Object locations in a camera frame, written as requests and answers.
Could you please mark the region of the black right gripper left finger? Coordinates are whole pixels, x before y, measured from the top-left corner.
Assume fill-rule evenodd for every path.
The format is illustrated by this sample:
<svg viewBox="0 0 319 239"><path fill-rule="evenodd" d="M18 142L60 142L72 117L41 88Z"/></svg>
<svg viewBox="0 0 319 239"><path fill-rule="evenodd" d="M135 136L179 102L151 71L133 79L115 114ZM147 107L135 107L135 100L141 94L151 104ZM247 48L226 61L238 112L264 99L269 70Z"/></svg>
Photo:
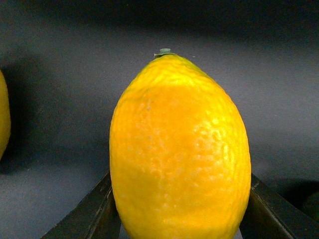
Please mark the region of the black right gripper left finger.
<svg viewBox="0 0 319 239"><path fill-rule="evenodd" d="M107 173L42 239L117 239L120 228L111 177Z"/></svg>

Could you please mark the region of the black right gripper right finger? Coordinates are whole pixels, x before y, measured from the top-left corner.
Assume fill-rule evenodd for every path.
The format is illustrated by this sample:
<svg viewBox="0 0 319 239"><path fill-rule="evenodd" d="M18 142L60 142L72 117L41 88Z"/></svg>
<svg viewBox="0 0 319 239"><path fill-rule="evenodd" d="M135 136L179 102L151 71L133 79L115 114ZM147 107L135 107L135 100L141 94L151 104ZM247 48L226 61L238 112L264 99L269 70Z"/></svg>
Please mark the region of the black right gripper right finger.
<svg viewBox="0 0 319 239"><path fill-rule="evenodd" d="M253 174L240 232L244 239L317 239L319 224Z"/></svg>

